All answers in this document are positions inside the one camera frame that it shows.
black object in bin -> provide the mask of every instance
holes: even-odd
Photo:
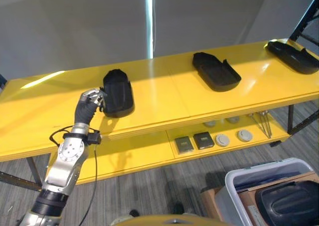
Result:
[[[269,41],[266,49],[299,73],[313,74],[319,70],[319,61],[310,55],[305,48],[299,51],[291,45],[279,41]]]
[[[314,226],[319,223],[319,184],[289,182],[260,189],[257,207],[269,226]]]
[[[205,52],[194,54],[193,65],[206,84],[215,91],[231,90],[239,84],[240,75],[228,64]]]
[[[103,78],[105,106],[103,112],[107,117],[119,118],[130,114],[134,110],[134,100],[131,83],[127,75],[114,69]]]

table surface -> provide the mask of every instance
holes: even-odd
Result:
[[[81,93],[101,86],[115,68],[126,72],[132,83],[135,110],[119,119],[97,112],[91,127],[100,129],[104,141],[318,98],[319,72],[294,71],[266,51],[265,44],[205,50],[227,59],[241,75],[239,85],[227,92],[211,90],[200,78],[191,63],[194,52],[70,70],[46,80],[47,75],[11,80],[0,94],[0,161],[54,151],[50,134],[73,124]],[[24,88],[39,79],[44,81]]]

metal frame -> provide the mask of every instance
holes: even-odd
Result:
[[[303,18],[299,21],[298,25],[296,26],[294,32],[291,34],[289,39],[296,41],[298,37],[301,36],[302,38],[319,46],[319,42],[317,40],[315,40],[309,35],[303,34],[303,31],[307,27],[308,23],[318,18],[319,14],[315,15],[318,9],[319,9],[319,0],[313,0],[313,2],[308,7],[307,11],[303,15]]]
[[[0,88],[4,89],[4,86],[6,83],[7,83],[7,80],[0,74]]]
[[[306,29],[309,22],[318,19],[319,13],[316,15],[317,11],[319,10],[319,0],[313,0],[310,6],[308,7],[307,11],[303,15],[303,18],[299,21],[298,25],[296,26],[294,32],[291,34],[289,39],[296,41],[299,36],[303,37],[304,39],[310,41],[311,43],[319,46],[319,42],[312,38],[309,35],[303,34],[303,31]],[[303,120],[301,123],[293,127],[293,119],[294,119],[294,105],[290,105],[288,108],[288,128],[287,133],[291,136],[295,133],[301,131],[303,128],[311,124],[313,121],[319,118],[319,110],[315,113],[310,115],[307,119]],[[270,143],[271,147],[277,146],[281,143],[281,141],[275,141]]]
[[[26,158],[26,160],[29,164],[29,167],[31,169],[32,176],[33,176],[35,182],[16,177],[16,176],[7,174],[7,173],[2,172],[2,171],[0,171],[0,182],[19,186],[19,187],[22,187],[22,188],[25,188],[28,190],[41,191],[42,180],[41,180],[39,172],[36,168],[33,157],[28,157],[28,158]]]
[[[317,110],[315,113],[310,115],[308,118],[303,120],[301,123],[293,127],[293,119],[294,119],[294,105],[290,105],[288,108],[288,129],[287,133],[290,134],[291,136],[294,135],[295,133],[301,131],[303,128],[311,124],[313,121],[316,119],[319,119],[319,110]],[[281,144],[281,141],[275,141],[270,143],[271,147],[277,146]]]

cardboard box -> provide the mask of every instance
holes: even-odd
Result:
[[[212,219],[218,219],[222,222],[224,222],[223,217],[217,207],[216,201],[215,201],[215,194],[220,191],[221,188],[215,188],[215,189],[210,189],[207,191],[204,191],[201,193],[201,199],[204,203],[204,206],[206,208],[207,214],[209,218]]]
[[[253,223],[253,225],[254,226],[268,226],[268,224],[263,220],[263,217],[261,216],[261,214],[258,210],[256,200],[255,200],[256,191],[259,189],[262,189],[262,188],[266,188],[266,187],[280,184],[280,183],[284,183],[284,182],[300,182],[300,181],[307,181],[307,180],[319,183],[318,175],[314,171],[311,171],[311,172],[308,172],[305,174],[301,174],[301,175],[289,177],[286,179],[273,181],[271,183],[251,187],[251,188],[248,188],[247,191],[241,192],[238,195],[239,195],[239,198],[241,199],[241,201],[245,207],[245,210],[246,210],[247,214],[249,215],[249,218],[250,218],[251,222]]]

gray carpet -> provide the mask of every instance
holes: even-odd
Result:
[[[295,124],[317,109],[318,101],[296,105]],[[271,113],[286,127],[287,107],[272,110]],[[222,186],[228,171],[297,157],[308,162],[318,173],[318,135],[318,121],[315,121],[274,148],[269,145],[257,146],[99,181],[92,208],[83,225],[106,226],[131,209],[137,209],[143,215],[167,214],[176,201],[181,201],[186,211],[206,216],[199,196],[200,190]],[[48,155],[35,157],[35,161],[44,176]],[[33,180],[25,159],[0,163],[0,171]],[[80,223],[92,190],[93,183],[76,186],[63,212],[62,226],[76,226]],[[15,220],[31,207],[37,194],[0,183],[0,226],[14,225]]]

